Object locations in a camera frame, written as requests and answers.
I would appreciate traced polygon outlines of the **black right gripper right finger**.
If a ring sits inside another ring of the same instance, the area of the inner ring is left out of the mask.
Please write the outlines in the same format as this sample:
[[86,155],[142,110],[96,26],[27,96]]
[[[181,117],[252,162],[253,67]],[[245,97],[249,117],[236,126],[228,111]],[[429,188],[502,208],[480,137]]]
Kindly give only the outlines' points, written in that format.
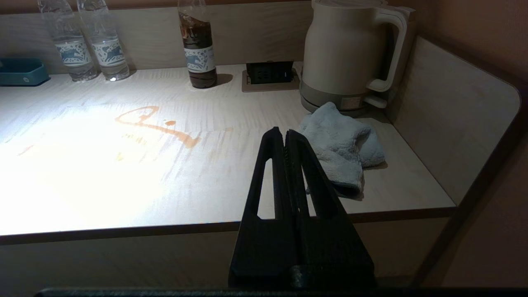
[[285,165],[297,259],[295,288],[374,288],[372,258],[309,141],[289,130]]

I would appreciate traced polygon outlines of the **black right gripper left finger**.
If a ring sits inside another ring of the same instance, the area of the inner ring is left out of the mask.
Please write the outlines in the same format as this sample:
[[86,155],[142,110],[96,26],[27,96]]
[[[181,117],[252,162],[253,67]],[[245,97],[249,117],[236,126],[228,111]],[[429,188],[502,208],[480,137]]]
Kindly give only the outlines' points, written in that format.
[[[296,265],[296,244],[283,149],[279,128],[274,127],[264,133],[229,269],[230,287],[290,286],[290,269]],[[268,160],[272,161],[273,220],[258,216]]]

